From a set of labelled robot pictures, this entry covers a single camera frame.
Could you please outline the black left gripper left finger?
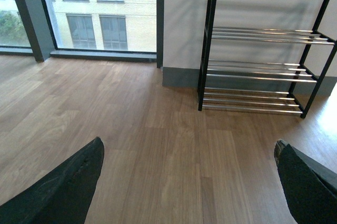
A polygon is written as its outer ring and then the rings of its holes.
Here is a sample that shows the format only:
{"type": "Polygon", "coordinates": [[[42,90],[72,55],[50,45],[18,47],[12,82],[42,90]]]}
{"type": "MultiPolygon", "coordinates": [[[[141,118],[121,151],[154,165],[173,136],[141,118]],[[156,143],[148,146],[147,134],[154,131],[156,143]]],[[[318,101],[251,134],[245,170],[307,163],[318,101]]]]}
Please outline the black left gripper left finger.
{"type": "Polygon", "coordinates": [[[84,223],[103,160],[104,144],[96,137],[1,205],[1,223],[84,223]]]}

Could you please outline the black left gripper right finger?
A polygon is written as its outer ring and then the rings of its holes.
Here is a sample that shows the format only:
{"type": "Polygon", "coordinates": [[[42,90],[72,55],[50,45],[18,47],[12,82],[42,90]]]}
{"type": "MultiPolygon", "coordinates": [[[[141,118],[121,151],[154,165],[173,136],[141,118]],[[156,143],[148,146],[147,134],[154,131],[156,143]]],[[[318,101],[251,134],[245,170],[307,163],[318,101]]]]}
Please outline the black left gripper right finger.
{"type": "Polygon", "coordinates": [[[336,223],[336,173],[280,139],[274,159],[297,223],[336,223]]]}

